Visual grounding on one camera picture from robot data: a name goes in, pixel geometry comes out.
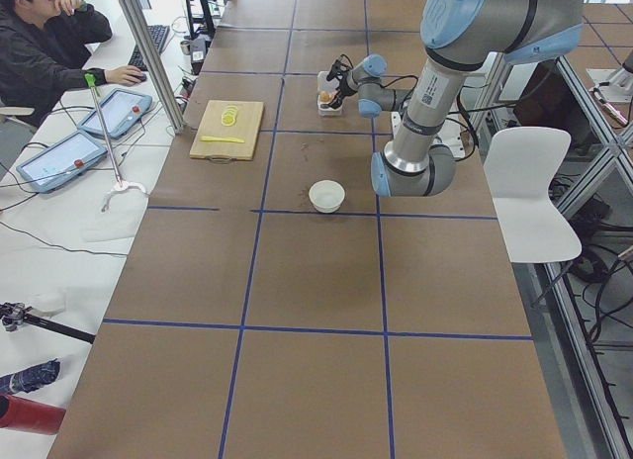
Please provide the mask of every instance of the person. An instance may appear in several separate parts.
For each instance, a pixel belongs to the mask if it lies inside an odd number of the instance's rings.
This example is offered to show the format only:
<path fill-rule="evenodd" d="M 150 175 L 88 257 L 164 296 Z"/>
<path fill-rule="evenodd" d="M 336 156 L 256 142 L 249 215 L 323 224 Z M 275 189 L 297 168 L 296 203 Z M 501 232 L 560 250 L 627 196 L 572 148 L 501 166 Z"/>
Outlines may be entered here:
<path fill-rule="evenodd" d="M 144 75 L 131 65 L 82 69 L 86 44 L 111 36 L 108 19 L 83 0 L 0 0 L 0 100 L 34 108 L 21 119 L 39 126 L 64 91 L 87 88 L 88 71 L 98 85 L 140 83 Z"/>

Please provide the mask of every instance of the tripod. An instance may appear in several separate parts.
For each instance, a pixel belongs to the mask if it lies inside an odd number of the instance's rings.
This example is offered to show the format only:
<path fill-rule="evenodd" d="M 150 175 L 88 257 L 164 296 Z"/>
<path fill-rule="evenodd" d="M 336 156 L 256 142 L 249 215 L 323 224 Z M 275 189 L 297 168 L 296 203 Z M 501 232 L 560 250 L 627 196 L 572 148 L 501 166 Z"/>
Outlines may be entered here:
<path fill-rule="evenodd" d="M 48 321 L 46 319 L 39 318 L 29 311 L 32 308 L 26 308 L 24 304 L 0 304 L 0 319 L 2 319 L 2 325 L 7 332 L 13 332 L 18 329 L 23 323 L 29 323 L 36 325 L 37 327 L 45 328 L 53 332 L 61 333 L 84 342 L 92 343 L 95 340 L 95 336 L 92 333 L 77 330 L 76 328 L 62 325 L 61 323 Z"/>

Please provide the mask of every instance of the keyboard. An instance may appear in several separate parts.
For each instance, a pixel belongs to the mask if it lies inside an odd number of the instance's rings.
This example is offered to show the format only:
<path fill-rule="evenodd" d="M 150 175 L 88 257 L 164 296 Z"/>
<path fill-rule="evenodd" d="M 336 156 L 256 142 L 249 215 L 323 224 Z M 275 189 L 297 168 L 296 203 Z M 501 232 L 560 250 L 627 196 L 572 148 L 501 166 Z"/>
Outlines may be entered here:
<path fill-rule="evenodd" d="M 157 24 L 157 25 L 147 26 L 147 29 L 149 30 L 149 36 L 154 42 L 154 45 L 156 46 L 158 53 L 162 53 L 162 51 L 165 50 L 165 46 L 167 45 L 167 41 L 168 41 L 167 36 L 169 36 L 169 26 L 161 26 Z M 135 46 L 135 49 L 132 52 L 132 56 L 130 57 L 130 62 L 128 63 L 128 65 L 134 65 L 135 67 L 137 67 L 138 69 L 142 71 L 147 71 L 147 66 L 142 61 L 142 54 L 140 54 L 140 49 L 138 48 L 138 46 Z"/>

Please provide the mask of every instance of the white bowl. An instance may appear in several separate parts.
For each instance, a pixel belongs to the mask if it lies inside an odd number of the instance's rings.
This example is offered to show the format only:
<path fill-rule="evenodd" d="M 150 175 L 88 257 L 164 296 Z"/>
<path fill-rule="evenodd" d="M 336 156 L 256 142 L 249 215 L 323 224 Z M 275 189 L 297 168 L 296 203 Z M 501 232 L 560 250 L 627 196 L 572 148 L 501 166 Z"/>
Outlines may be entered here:
<path fill-rule="evenodd" d="M 345 189 L 333 180 L 321 180 L 310 188 L 310 201 L 324 214 L 336 212 L 345 199 Z"/>

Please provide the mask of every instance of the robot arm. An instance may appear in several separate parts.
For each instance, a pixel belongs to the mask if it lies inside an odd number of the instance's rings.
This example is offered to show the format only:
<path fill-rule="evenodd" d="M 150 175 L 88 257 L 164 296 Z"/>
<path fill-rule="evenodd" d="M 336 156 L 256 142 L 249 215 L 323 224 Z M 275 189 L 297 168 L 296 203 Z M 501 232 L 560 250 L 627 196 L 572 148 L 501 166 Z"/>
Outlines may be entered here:
<path fill-rule="evenodd" d="M 380 196 L 427 196 L 455 174 L 450 149 L 437 141 L 464 80 L 491 51 L 510 64 L 567 53 L 580 42 L 584 0 L 428 0 L 421 26 L 428 60 L 394 140 L 372 157 L 372 185 Z M 339 78 L 339 98 L 359 93 L 361 114 L 378 116 L 390 101 L 380 85 L 386 63 L 370 55 Z"/>

